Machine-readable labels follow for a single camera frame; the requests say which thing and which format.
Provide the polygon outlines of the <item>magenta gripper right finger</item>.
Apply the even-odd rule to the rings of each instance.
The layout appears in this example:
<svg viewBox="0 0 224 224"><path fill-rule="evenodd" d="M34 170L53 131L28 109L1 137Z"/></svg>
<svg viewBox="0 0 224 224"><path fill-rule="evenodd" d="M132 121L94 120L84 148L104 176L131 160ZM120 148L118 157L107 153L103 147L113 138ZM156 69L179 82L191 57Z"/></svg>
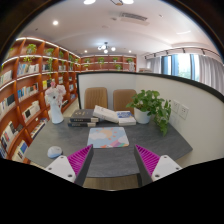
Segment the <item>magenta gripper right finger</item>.
<svg viewBox="0 0 224 224"><path fill-rule="evenodd" d="M142 186L181 170L181 167L168 155L159 156L139 145L134 146L134 156Z"/></svg>

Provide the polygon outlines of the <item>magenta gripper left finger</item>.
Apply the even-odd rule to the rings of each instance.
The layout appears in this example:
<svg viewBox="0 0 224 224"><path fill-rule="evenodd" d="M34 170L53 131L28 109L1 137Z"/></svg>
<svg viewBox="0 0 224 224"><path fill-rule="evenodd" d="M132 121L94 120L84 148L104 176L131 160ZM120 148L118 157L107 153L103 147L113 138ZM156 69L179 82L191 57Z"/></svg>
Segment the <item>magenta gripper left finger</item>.
<svg viewBox="0 0 224 224"><path fill-rule="evenodd" d="M93 145L90 144L69 156L60 155L45 170L82 186L93 157Z"/></svg>

